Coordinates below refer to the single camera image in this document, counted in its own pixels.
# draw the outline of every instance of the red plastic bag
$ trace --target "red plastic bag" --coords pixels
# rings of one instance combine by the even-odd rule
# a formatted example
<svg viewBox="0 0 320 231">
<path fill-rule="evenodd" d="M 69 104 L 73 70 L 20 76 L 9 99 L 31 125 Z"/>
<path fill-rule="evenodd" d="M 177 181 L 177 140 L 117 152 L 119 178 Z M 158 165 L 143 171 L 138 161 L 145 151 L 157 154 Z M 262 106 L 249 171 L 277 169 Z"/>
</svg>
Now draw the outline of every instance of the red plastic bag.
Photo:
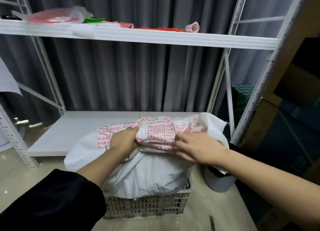
<svg viewBox="0 0 320 231">
<path fill-rule="evenodd" d="M 57 8 L 46 10 L 31 15 L 24 15 L 12 11 L 13 15 L 33 23 L 82 23 L 86 17 L 93 15 L 82 6 L 73 6 L 72 8 Z"/>
</svg>

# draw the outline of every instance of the white plastic crate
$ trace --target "white plastic crate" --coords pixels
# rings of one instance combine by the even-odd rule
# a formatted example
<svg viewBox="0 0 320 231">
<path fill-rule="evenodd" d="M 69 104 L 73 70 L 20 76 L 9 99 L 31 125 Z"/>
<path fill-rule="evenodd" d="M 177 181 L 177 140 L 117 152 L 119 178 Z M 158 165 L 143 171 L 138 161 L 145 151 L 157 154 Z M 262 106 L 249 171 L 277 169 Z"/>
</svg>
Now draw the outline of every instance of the white plastic crate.
<svg viewBox="0 0 320 231">
<path fill-rule="evenodd" d="M 181 191 L 170 195 L 154 195 L 137 199 L 124 199 L 110 196 L 108 190 L 104 190 L 107 205 L 104 217 L 109 220 L 114 220 L 168 214 L 179 215 L 183 213 L 189 193 L 192 191 L 193 183 L 190 177 Z"/>
</svg>

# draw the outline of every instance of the tiled floor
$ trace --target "tiled floor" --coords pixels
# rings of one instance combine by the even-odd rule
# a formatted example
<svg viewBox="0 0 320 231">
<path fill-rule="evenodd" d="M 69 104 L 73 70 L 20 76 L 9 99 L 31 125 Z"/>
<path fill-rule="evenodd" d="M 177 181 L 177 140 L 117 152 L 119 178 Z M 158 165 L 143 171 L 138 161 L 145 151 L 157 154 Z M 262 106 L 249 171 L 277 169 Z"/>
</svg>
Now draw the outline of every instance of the tiled floor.
<svg viewBox="0 0 320 231">
<path fill-rule="evenodd" d="M 28 132 L 26 135 L 28 145 L 37 139 L 35 134 L 43 133 L 41 129 L 33 131 L 35 132 Z M 0 153 L 0 212 L 54 168 L 65 169 L 63 158 L 42 158 L 38 169 L 28 169 L 14 149 Z M 194 192 L 190 194 L 182 216 L 126 221 L 101 219 L 93 230 L 210 231 L 209 215 L 214 218 L 216 231 L 256 230 L 235 185 L 226 193 L 211 190 L 205 184 L 199 166 L 194 167 L 191 178 L 194 183 Z"/>
</svg>

